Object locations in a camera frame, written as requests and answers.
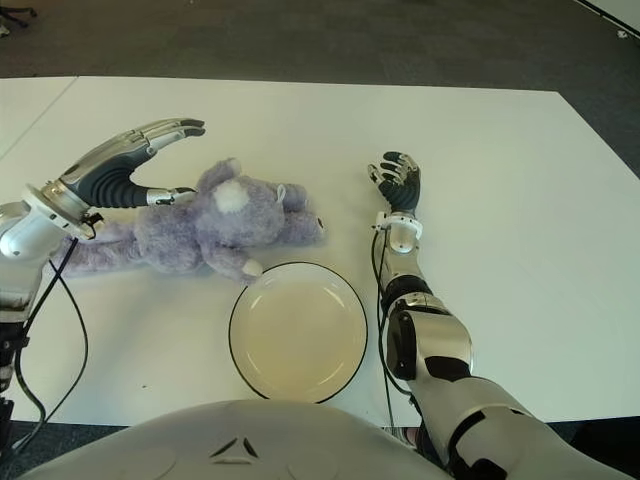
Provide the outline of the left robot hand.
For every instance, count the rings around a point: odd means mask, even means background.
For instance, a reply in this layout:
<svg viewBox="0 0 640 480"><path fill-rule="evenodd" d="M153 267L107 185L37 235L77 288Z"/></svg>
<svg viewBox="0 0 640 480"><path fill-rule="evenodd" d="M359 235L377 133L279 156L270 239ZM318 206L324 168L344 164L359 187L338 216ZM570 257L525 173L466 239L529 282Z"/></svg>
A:
<svg viewBox="0 0 640 480"><path fill-rule="evenodd" d="M192 188L140 186L131 180L131 175L162 148L202 136L204 125L202 120L171 118L127 130L89 151L59 180L90 207L137 208L187 202L195 195Z"/></svg>

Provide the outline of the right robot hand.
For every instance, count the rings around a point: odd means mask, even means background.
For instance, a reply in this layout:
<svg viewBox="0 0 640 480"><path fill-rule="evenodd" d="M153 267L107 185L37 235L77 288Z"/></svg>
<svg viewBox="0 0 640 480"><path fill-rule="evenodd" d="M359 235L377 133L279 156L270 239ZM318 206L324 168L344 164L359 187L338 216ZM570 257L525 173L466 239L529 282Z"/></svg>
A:
<svg viewBox="0 0 640 480"><path fill-rule="evenodd" d="M386 152L378 164L369 164L367 174L392 212L415 214L421 193L421 171L405 153Z"/></svg>

